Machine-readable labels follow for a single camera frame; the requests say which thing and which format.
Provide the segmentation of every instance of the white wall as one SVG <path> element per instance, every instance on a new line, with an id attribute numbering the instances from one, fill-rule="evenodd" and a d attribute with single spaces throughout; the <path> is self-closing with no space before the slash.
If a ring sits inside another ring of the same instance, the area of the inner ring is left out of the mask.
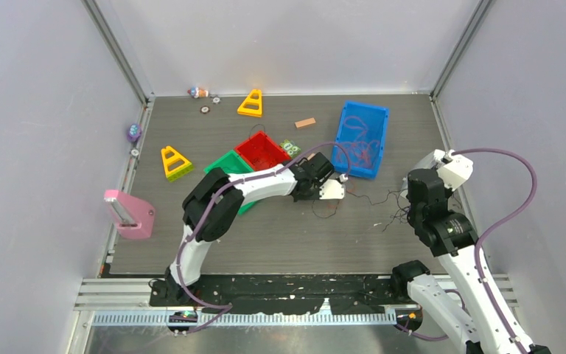
<path id="1" fill-rule="evenodd" d="M 219 94 L 429 91 L 478 2 L 101 3 L 155 94 L 170 96 L 195 84 Z"/>
<path id="2" fill-rule="evenodd" d="M 0 353 L 65 350 L 139 112 L 80 1 L 0 1 Z"/>
<path id="3" fill-rule="evenodd" d="M 566 0 L 497 1 L 439 102 L 457 148 L 513 150 L 536 168 L 532 206 L 486 249 L 509 273 L 534 339 L 566 353 Z M 470 157 L 484 229 L 524 200 L 529 179 L 507 158 Z"/>

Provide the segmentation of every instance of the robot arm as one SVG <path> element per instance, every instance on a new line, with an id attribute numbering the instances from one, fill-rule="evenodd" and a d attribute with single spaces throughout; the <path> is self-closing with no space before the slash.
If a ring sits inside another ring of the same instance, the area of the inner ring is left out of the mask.
<path id="1" fill-rule="evenodd" d="M 419 261 L 394 268 L 391 278 L 394 292 L 418 302 L 437 321 L 459 353 L 550 353 L 547 347 L 534 345 L 517 323 L 487 267 L 482 249 L 484 278 L 479 277 L 474 257 L 478 235 L 465 215 L 448 210 L 447 205 L 454 189 L 472 174 L 472 162 L 463 156 L 452 156 L 451 152 L 446 156 L 452 160 L 444 158 L 433 168 L 409 172 L 406 182 L 407 199 L 410 201 L 407 220 L 418 238 L 446 269 L 469 313 L 448 297 Z M 492 305 L 484 283 L 489 285 L 498 300 L 499 311 L 514 336 L 509 334 Z"/>
<path id="2" fill-rule="evenodd" d="M 170 265 L 169 272 L 175 286 L 180 283 L 179 271 L 185 285 L 198 281 L 209 247 L 227 232 L 241 206 L 277 195 L 291 195 L 294 201 L 298 201 L 342 199 L 346 194 L 343 185 L 345 176 L 338 180 L 328 179 L 335 169 L 322 153 L 316 153 L 310 160 L 301 159 L 274 176 L 251 180 L 251 177 L 267 175 L 282 167 L 280 164 L 269 170 L 246 174 L 226 174 L 220 168 L 209 171 L 183 203 L 185 224 L 182 241 L 191 238 L 215 192 L 229 182 L 243 182 L 228 188 L 216 201 L 198 235 L 184 246 L 181 266 L 177 267 L 178 256 Z"/>

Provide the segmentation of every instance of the green plastic bin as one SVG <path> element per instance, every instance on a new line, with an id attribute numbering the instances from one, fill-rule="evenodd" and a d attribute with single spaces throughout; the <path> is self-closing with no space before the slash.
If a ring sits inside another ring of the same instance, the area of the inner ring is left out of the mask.
<path id="1" fill-rule="evenodd" d="M 209 171 L 211 171 L 213 168 L 216 168 L 216 167 L 222 168 L 223 171 L 225 171 L 225 173 L 251 173 L 251 172 L 254 172 L 254 170 L 250 166 L 248 166 L 248 164 L 244 161 L 244 159 L 242 159 L 240 157 L 240 155 L 238 155 L 233 150 L 224 154 L 223 157 L 216 160 L 216 162 L 214 162 L 213 164 L 210 164 L 209 166 L 205 167 L 203 169 L 203 171 L 205 171 L 205 173 L 208 173 Z M 245 206 L 242 206 L 240 208 L 240 211 L 237 214 L 239 214 L 239 215 L 244 214 L 255 203 L 256 203 L 256 201 L 254 201 L 252 203 L 248 203 Z"/>

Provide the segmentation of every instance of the yellow triangle block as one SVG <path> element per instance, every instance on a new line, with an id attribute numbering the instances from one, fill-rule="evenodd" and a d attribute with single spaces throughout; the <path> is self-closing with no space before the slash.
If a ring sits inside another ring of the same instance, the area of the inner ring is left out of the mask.
<path id="1" fill-rule="evenodd" d="M 161 163 L 164 165 L 166 178 L 171 182 L 194 170 L 194 165 L 169 145 L 161 149 Z"/>
<path id="2" fill-rule="evenodd" d="M 237 113 L 245 116 L 261 118 L 262 108 L 262 90 L 252 90 L 237 109 Z"/>

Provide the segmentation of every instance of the pink object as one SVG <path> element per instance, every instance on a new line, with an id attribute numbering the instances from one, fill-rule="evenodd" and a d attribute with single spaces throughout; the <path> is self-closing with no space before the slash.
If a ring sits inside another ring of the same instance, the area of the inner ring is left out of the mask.
<path id="1" fill-rule="evenodd" d="M 130 240 L 143 240 L 151 236 L 155 208 L 149 202 L 119 190 L 106 190 L 104 199 L 121 236 Z"/>

